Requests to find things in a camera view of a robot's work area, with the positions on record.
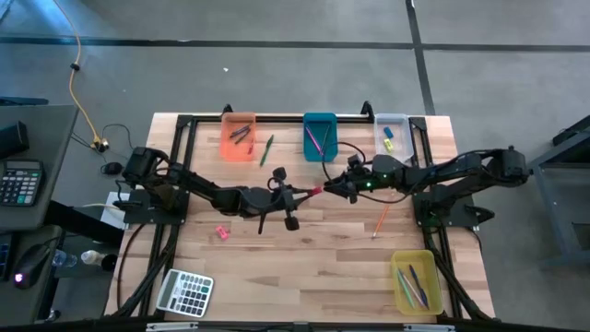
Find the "wooden table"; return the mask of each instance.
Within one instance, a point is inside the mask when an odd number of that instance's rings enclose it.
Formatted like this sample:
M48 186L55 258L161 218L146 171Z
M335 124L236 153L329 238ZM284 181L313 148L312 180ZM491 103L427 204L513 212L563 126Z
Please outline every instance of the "wooden table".
M170 153L177 115L154 114L148 147ZM449 160L457 154L449 117L426 119L434 162ZM259 160L273 134L274 144L261 169ZM257 124L254 161L229 163L218 154L219 124L202 123L196 131L192 170L220 186L264 187L271 172L284 166L287 183L301 188L322 185L325 176L320 163L307 162L303 157L302 135L300 124ZM365 151L367 158L374 155L372 124L339 124L338 140L355 144ZM342 173L347 156L352 153L351 148L340 147L328 171L334 176ZM374 195L400 196L387 190ZM411 200L392 205L378 238L371 240L383 209L383 205L363 198L350 205L342 197L321 193L295 212L301 224L298 231L287 231L285 215L278 212L268 215L264 232L258 235L258 219L224 217L203 199L191 196L174 267L215 280L213 297L203 320L433 322L432 316L405 316L395 308L391 255L396 250L424 248ZM230 238L225 242L216 235L214 229L218 225L230 230ZM146 226L131 245L121 280L123 302L145 275L154 230L155 227ZM131 233L132 230L125 233L121 252ZM457 278L480 308L493 315L478 241L463 229L450 228L448 233ZM117 265L105 314L116 310L118 269ZM446 282L441 275L439 279L445 310L451 313ZM156 285L151 313L159 280ZM166 319L190 320L191 317L167 314Z

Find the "table leg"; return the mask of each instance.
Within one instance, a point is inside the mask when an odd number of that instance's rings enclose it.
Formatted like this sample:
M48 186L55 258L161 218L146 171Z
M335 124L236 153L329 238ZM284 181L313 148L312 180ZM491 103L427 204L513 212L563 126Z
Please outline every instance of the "table leg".
M57 225L65 231L115 246L121 244L124 233L122 230L55 201L49 203L47 213L45 214L45 223Z

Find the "yellow cable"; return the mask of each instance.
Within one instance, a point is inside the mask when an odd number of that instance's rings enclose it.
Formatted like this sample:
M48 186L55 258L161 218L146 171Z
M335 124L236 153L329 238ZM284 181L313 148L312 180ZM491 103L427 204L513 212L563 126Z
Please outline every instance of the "yellow cable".
M80 55L82 54L82 43L80 42L80 36L77 33L76 27L74 27L74 23L72 23L70 18L65 13L64 9L57 2L57 0L53 0L53 2L59 8L59 10L62 12L62 14L64 14L64 18L70 24L70 27L72 28L72 31L74 32L74 35L76 36L77 56L76 56L76 61L74 62L74 65L79 65ZM74 74L75 73L76 73L76 70L72 69L72 73L70 74L70 82L69 82L70 96L72 96L72 99L74 100L74 103L76 104L77 108L80 109L80 111L82 111L82 114L84 114L84 117L86 118L86 122L88 123L88 126L92 130L92 135L94 135L94 137L92 138L92 143L98 146L101 143L100 136L97 134L96 129L94 129L94 125L92 125L89 115L86 113L86 110L84 109L84 107L82 107L82 105L80 105L80 102L77 100L76 95L74 94L74 90L72 89L72 86L74 85Z

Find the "yellow plastic bin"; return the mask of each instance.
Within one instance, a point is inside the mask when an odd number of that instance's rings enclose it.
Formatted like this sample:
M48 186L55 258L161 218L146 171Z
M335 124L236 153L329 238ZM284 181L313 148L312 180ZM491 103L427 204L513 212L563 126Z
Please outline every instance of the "yellow plastic bin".
M406 293L403 286L400 284L397 276L397 270L400 269L404 276L409 280L412 287L419 294L419 289L416 281L412 277L409 266L414 267L420 286L426 293L429 309L422 307L412 292L407 286L415 308L412 308L407 300ZM425 314L440 314L443 312L443 300L441 299L441 287L439 285L439 278L434 263L434 255L429 250L399 250L391 257L391 271L394 281L394 296L395 305L402 314L407 315L425 315Z

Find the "concrete floor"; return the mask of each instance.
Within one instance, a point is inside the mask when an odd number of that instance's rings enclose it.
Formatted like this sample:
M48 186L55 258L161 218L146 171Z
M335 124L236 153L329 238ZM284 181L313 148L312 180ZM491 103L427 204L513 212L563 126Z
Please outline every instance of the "concrete floor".
M403 0L61 2L87 37L412 41ZM415 0L415 7L423 42L590 43L590 3L584 0ZM15 0L0 22L0 36L70 34L47 0ZM75 55L74 46L0 44L0 95L71 103L68 66ZM589 113L590 53L427 51L425 62L435 111L452 117L460 151L513 144L532 160L555 133ZM228 102L245 111L357 113L370 100L379 113L425 113L411 50L87 46L81 64L76 91L94 123L128 125L135 145L145 142L154 112L220 111ZM81 117L76 131L90 138ZM123 131L107 136L114 150L128 153ZM115 187L99 174L101 164L71 144L54 198L72 206L103 201ZM68 189L75 184L84 186ZM538 268L558 250L534 179L475 199L496 212L480 233L497 316L589 328L590 269ZM67 284L56 302L66 308L86 302L88 309L62 308L65 319L99 314L103 302L89 304L94 294Z

